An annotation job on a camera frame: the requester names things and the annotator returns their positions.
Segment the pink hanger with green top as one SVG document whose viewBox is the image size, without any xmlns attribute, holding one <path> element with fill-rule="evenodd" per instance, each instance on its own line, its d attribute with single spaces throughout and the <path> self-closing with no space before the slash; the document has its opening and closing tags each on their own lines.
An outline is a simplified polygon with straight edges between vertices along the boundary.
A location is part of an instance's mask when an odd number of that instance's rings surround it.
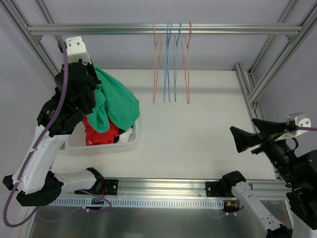
<svg viewBox="0 0 317 238">
<path fill-rule="evenodd" d="M 189 22 L 189 38 L 185 36 L 181 37 L 181 47 L 182 47 L 182 59 L 183 59 L 183 70 L 184 70 L 184 81 L 185 81 L 185 92 L 186 92 L 186 102 L 190 104 L 190 60 L 189 60 L 189 48 L 192 38 L 193 24 Z"/>
</svg>

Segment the blue hanger with red top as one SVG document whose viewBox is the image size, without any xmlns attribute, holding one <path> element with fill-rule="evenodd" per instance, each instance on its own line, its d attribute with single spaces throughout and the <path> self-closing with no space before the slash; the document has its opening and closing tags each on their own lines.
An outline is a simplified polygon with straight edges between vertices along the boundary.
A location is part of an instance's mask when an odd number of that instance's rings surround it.
<svg viewBox="0 0 317 238">
<path fill-rule="evenodd" d="M 174 36 L 174 46 L 173 46 L 173 86 L 174 86 L 174 101 L 177 101 L 177 70 L 178 70 L 178 46 L 179 39 L 181 36 L 182 23 L 179 23 L 178 35 Z"/>
</svg>

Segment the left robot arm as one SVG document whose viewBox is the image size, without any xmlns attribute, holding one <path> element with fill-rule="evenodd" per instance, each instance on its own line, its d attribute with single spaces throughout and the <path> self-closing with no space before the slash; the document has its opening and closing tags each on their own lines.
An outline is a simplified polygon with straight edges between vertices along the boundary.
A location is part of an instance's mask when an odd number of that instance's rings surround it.
<svg viewBox="0 0 317 238">
<path fill-rule="evenodd" d="M 37 117 L 35 139 L 25 159 L 28 164 L 2 181 L 18 192 L 16 199 L 23 207 L 46 206 L 68 192 L 99 194 L 103 188 L 104 178 L 94 168 L 70 174 L 50 171 L 61 146 L 96 105 L 95 90 L 101 81 L 94 65 L 82 59 L 64 64 L 54 80 L 55 94 Z"/>
</svg>

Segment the red tank top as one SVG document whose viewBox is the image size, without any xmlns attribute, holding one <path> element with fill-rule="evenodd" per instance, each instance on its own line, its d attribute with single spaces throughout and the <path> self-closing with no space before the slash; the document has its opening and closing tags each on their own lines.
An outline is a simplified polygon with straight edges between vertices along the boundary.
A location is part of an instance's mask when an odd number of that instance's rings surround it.
<svg viewBox="0 0 317 238">
<path fill-rule="evenodd" d="M 88 123 L 87 116 L 84 115 L 82 123 L 85 127 L 86 146 L 114 144 L 119 140 L 119 128 L 109 122 L 109 129 L 106 132 L 97 132 Z"/>
</svg>

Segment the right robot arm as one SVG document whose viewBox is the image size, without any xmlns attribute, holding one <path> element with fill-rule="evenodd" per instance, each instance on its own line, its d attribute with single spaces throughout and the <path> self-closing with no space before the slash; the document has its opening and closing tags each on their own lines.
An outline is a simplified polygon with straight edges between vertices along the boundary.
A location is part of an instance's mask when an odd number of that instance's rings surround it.
<svg viewBox="0 0 317 238">
<path fill-rule="evenodd" d="M 315 238 L 317 236 L 317 152 L 312 150 L 297 157 L 287 139 L 295 145 L 297 136 L 316 131 L 304 114 L 292 114 L 286 122 L 253 119 L 258 133 L 232 126 L 237 152 L 252 148 L 252 154 L 264 153 L 290 189 L 286 193 L 293 214 L 293 228 L 276 219 L 254 195 L 250 184 L 239 171 L 222 176 L 215 187 L 228 197 L 235 197 L 264 230 L 266 238 Z"/>
</svg>

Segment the white tank top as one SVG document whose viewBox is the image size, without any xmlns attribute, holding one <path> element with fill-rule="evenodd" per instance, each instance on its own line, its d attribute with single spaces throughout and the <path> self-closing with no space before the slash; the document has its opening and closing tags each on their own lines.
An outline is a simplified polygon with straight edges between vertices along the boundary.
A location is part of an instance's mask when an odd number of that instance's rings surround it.
<svg viewBox="0 0 317 238">
<path fill-rule="evenodd" d="M 127 143 L 129 141 L 131 134 L 118 135 L 118 143 Z"/>
</svg>

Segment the green tank top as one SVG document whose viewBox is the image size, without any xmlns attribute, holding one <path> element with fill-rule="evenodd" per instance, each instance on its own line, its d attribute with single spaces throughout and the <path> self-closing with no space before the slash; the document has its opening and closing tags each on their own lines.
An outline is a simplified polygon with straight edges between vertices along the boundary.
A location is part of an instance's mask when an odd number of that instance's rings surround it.
<svg viewBox="0 0 317 238">
<path fill-rule="evenodd" d="M 122 130 L 131 128 L 140 115 L 140 102 L 116 78 L 94 65 L 101 81 L 95 90 L 96 105 L 87 115 L 88 124 L 98 133 L 107 132 L 110 123 Z"/>
</svg>

